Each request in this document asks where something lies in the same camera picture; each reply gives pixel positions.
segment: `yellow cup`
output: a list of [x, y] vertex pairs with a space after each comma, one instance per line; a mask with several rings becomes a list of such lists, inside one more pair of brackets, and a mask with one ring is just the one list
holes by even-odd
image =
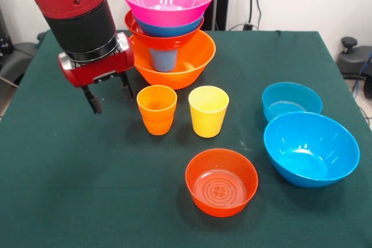
[[212, 138], [221, 131], [225, 118], [228, 95], [218, 87], [197, 87], [188, 95], [194, 132], [203, 138]]

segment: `large blue bowl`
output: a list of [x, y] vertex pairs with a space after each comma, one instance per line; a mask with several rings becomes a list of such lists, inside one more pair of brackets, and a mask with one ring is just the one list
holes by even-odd
[[138, 20], [137, 21], [139, 27], [142, 29], [142, 31], [147, 36], [153, 36], [153, 37], [176, 37], [181, 36], [190, 33], [191, 31], [194, 31], [201, 25], [203, 17], [198, 19], [197, 21], [194, 21], [193, 23], [186, 24], [184, 26], [176, 26], [176, 27], [162, 27], [162, 26], [153, 26], [151, 24], [144, 23], [143, 21]]
[[279, 82], [262, 93], [263, 113], [268, 122], [285, 113], [321, 113], [323, 103], [312, 89], [294, 82]]
[[290, 183], [317, 188], [343, 179], [359, 163], [355, 138], [320, 114], [294, 112], [271, 121], [264, 144], [276, 170]]

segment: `red-orange bowl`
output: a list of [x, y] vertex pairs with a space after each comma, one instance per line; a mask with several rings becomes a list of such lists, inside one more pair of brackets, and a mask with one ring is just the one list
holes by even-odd
[[187, 165], [185, 179], [196, 206], [214, 217], [238, 214], [258, 187], [253, 164], [229, 149], [208, 149], [196, 155]]
[[141, 41], [142, 44], [144, 44], [148, 48], [156, 49], [158, 51], [172, 51], [173, 49], [178, 49], [182, 47], [187, 42], [192, 40], [192, 38], [198, 33], [198, 31], [202, 27], [204, 17], [200, 22], [199, 26], [194, 31], [191, 31], [190, 33], [187, 33], [182, 36], [166, 38], [151, 37], [145, 35], [144, 32], [138, 26], [138, 23], [136, 22], [131, 10], [126, 14], [125, 21], [128, 29], [133, 33], [133, 36], [135, 36], [139, 41]]
[[213, 39], [199, 30], [194, 38], [178, 50], [176, 68], [170, 72], [157, 72], [151, 65], [151, 54], [138, 36], [129, 38], [134, 51], [134, 67], [151, 85], [161, 84], [173, 89], [191, 85], [214, 57]]

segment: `white wall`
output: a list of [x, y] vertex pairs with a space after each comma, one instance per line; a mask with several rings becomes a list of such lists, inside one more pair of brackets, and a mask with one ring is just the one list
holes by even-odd
[[[372, 45], [372, 0], [259, 0], [261, 30], [317, 30], [333, 57], [340, 39], [354, 36], [359, 44]], [[257, 23], [253, 6], [252, 23]], [[227, 28], [248, 21], [249, 0], [230, 0]]]
[[[124, 0], [108, 1], [117, 28], [125, 28]], [[260, 5], [262, 30], [318, 30], [334, 57], [344, 35], [372, 45], [372, 0], [260, 0]], [[48, 29], [33, 0], [0, 0], [0, 8], [14, 42], [36, 41]], [[248, 14], [249, 0], [230, 0], [227, 27], [247, 21]]]

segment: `dark green cloth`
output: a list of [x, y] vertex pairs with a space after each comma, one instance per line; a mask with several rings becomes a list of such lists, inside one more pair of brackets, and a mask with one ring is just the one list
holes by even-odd
[[[210, 35], [216, 56], [177, 91], [171, 131], [152, 136], [118, 78], [91, 87], [103, 105], [94, 115], [64, 78], [61, 49], [47, 34], [0, 123], [0, 247], [372, 247], [371, 132], [319, 34]], [[146, 86], [136, 70], [128, 75], [135, 93]], [[279, 81], [313, 88], [323, 114], [355, 136], [360, 164], [349, 177], [302, 189], [275, 171], [261, 94]], [[187, 96], [200, 85], [230, 96], [212, 139], [191, 127]], [[205, 215], [187, 191], [187, 163], [209, 148], [236, 150], [257, 169], [257, 193], [234, 217]]]

